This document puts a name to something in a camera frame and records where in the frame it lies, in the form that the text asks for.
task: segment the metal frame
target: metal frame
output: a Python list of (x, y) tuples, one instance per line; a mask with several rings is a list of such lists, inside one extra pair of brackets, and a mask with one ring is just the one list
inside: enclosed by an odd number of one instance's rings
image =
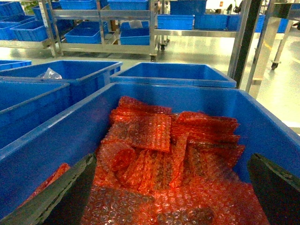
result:
[[(109, 5), (100, 9), (97, 0), (97, 10), (52, 10), (55, 20), (58, 19), (86, 19), (98, 21), (101, 31), (101, 44), (72, 44), (65, 40), (59, 41), (61, 51), (64, 52), (94, 52), (94, 53), (148, 53), (151, 61), (156, 61), (157, 37), (154, 34), (155, 15), (157, 7), (154, 0), (150, 1), (149, 10), (110, 10)], [(103, 32), (103, 21), (109, 20), (148, 20), (150, 27), (150, 45), (114, 45), (119, 40), (120, 31), (111, 32), (111, 37), (105, 39)]]
[[(263, 74), (269, 61), (270, 53), (273, 47), (275, 35), (277, 33), (281, 18), (300, 21), (300, 10), (291, 10), (293, 3), (278, 3), (271, 0), (267, 10), (266, 18), (263, 24), (261, 36), (255, 51), (255, 57), (247, 81), (246, 92), (254, 98), (257, 97)], [(277, 52), (277, 59), (280, 57), (284, 45), (281, 45)]]
[[(31, 0), (10, 0), (10, 1), (27, 1), (30, 2)], [(33, 41), (17, 41), (17, 40), (0, 40), (0, 47), (7, 47), (7, 48), (24, 48), (24, 49), (46, 49), (46, 48), (50, 48), (51, 49), (51, 53), (53, 57), (56, 57), (59, 55), (60, 51), (60, 47), (59, 49), (56, 48), (55, 45), (55, 39), (54, 39), (54, 35), (51, 29), (51, 23), (49, 20), (49, 16), (48, 16), (48, 12), (46, 9), (46, 1), (48, 0), (38, 0), (38, 5), (40, 7), (41, 10), (41, 14), (42, 14), (42, 18), (43, 18), (43, 22), (44, 25), (46, 27), (46, 31), (47, 31), (47, 35), (48, 35), (48, 39), (41, 41), (41, 42), (33, 42)]]

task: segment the floor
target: floor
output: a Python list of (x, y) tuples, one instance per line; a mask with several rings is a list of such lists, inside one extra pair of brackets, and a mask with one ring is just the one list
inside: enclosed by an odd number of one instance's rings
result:
[[(264, 80), (257, 100), (275, 114), (285, 124), (300, 131), (300, 35), (292, 30), (283, 50), (281, 61), (275, 71), (271, 71), (271, 62), (264, 73)], [(227, 74), (234, 38), (211, 37), (170, 37), (165, 52), (159, 52), (158, 62), (203, 63), (209, 64)], [(247, 76), (255, 53), (258, 40), (251, 45), (247, 67), (241, 84), (246, 87)], [(274, 43), (270, 57), (274, 59), (279, 40)], [(0, 48), (0, 59), (32, 60), (32, 64), (40, 64), (54, 60), (50, 50), (24, 50)], [(58, 60), (117, 60), (123, 61), (123, 69), (141, 61), (150, 61), (148, 55), (142, 54), (107, 54), (65, 52)]]

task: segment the stainless steel rack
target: stainless steel rack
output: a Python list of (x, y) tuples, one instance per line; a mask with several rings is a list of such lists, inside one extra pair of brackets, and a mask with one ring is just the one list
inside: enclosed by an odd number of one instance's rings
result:
[[(10, 0), (12, 1), (24, 1), (30, 2), (32, 0)], [(57, 48), (56, 42), (59, 39), (58, 31), (55, 29), (56, 34), (53, 34), (51, 27), (51, 23), (49, 20), (48, 12), (46, 10), (46, 2), (47, 0), (38, 0), (38, 5), (41, 10), (42, 18), (44, 25), (46, 27), (48, 39), (41, 41), (41, 42), (34, 42), (34, 41), (17, 41), (17, 40), (0, 40), (0, 47), (7, 47), (7, 48), (25, 48), (25, 49), (46, 49), (50, 48), (53, 57), (56, 57), (60, 54), (60, 47)]]

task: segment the plastic crate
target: plastic crate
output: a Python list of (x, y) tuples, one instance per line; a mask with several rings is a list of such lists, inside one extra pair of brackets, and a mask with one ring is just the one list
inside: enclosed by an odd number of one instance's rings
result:
[(148, 0), (107, 0), (112, 10), (148, 10)]
[(0, 81), (0, 148), (70, 106), (67, 83)]
[(255, 29), (256, 33), (260, 33), (262, 31), (265, 17), (266, 15), (259, 15)]
[(120, 34), (121, 45), (150, 45), (149, 28), (125, 29)]
[(36, 17), (34, 15), (13, 15), (9, 18), (3, 20), (3, 22), (15, 22), (19, 24), (28, 23), (30, 21), (34, 21)]
[[(59, 60), (40, 65), (22, 67), (0, 72), (0, 79), (10, 81), (45, 81), (69, 83), (71, 100), (76, 103), (109, 84), (109, 76), (120, 71), (122, 62)], [(62, 79), (41, 79), (48, 68), (56, 71)]]
[(60, 0), (62, 9), (97, 9), (95, 0)]
[(99, 29), (74, 28), (65, 34), (68, 43), (99, 44), (101, 35)]
[(24, 14), (22, 6), (19, 2), (9, 2), (9, 1), (2, 1), (0, 2), (0, 16), (12, 16), (17, 14)]
[[(60, 2), (54, 1), (54, 2), (51, 3), (51, 5), (52, 5), (53, 9), (60, 8)], [(49, 16), (49, 20), (52, 21), (52, 14), (51, 14), (51, 11), (49, 9), (49, 4), (48, 3), (46, 3), (46, 9), (47, 9), (47, 13), (48, 13), (48, 16)], [(32, 8), (32, 10), (33, 10), (34, 14), (36, 15), (37, 20), (43, 21), (40, 7), (35, 6), (35, 7)]]
[(201, 30), (225, 30), (228, 15), (196, 15), (195, 29)]
[(18, 22), (0, 22), (0, 40), (13, 40), (15, 34), (10, 28), (19, 25)]
[(234, 171), (250, 182), (247, 161), (260, 153), (300, 177), (300, 137), (246, 92), (230, 88), (111, 83), (0, 150), (0, 218), (13, 211), (62, 163), (74, 165), (99, 146), (122, 96), (173, 112), (234, 117), (245, 152)]
[(207, 0), (170, 1), (172, 15), (203, 15)]
[(31, 61), (23, 60), (0, 60), (0, 70), (13, 69), (18, 67), (30, 66)]
[(235, 88), (236, 81), (204, 64), (138, 63), (113, 74), (111, 82)]
[[(142, 27), (143, 28), (149, 28), (149, 21), (142, 21)], [(123, 22), (120, 26), (120, 31), (124, 30), (124, 29), (131, 29), (129, 22)]]
[(31, 21), (15, 27), (14, 32), (19, 41), (44, 41), (48, 38), (44, 23), (41, 21)]
[(164, 30), (192, 30), (193, 15), (158, 15), (157, 28)]
[(228, 22), (227, 22), (227, 29), (232, 31), (238, 30), (239, 21), (240, 21), (240, 15), (229, 15)]
[[(94, 28), (100, 30), (100, 24), (99, 22), (85, 21), (77, 25), (76, 28)], [(103, 31), (104, 35), (109, 33), (107, 22), (103, 22)]]
[(281, 19), (277, 33), (284, 33), (288, 23), (288, 19)]

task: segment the metal pole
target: metal pole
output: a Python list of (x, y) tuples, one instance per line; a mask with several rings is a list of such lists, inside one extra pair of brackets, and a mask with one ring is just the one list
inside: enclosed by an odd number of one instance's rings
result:
[(240, 30), (234, 40), (228, 69), (228, 76), (237, 82), (237, 88), (240, 88), (262, 1), (243, 1)]
[(246, 92), (254, 98), (258, 95), (258, 91), (263, 80), (263, 74), (266, 70), (281, 20), (281, 18), (272, 17), (275, 9), (275, 2), (276, 0), (271, 0), (269, 3), (246, 86)]
[(46, 2), (45, 0), (38, 0), (38, 5), (39, 8), (41, 10), (41, 14), (42, 14), (42, 18), (43, 18), (43, 22), (44, 22), (44, 26), (46, 27), (46, 31), (47, 31), (47, 35), (48, 38), (50, 39), (50, 49), (51, 49), (51, 53), (53, 57), (57, 57), (58, 53), (57, 53), (57, 49), (55, 46), (55, 41), (54, 41), (54, 35), (52, 32), (52, 27), (51, 27), (51, 23), (49, 20), (49, 15), (47, 12), (47, 7), (46, 7)]

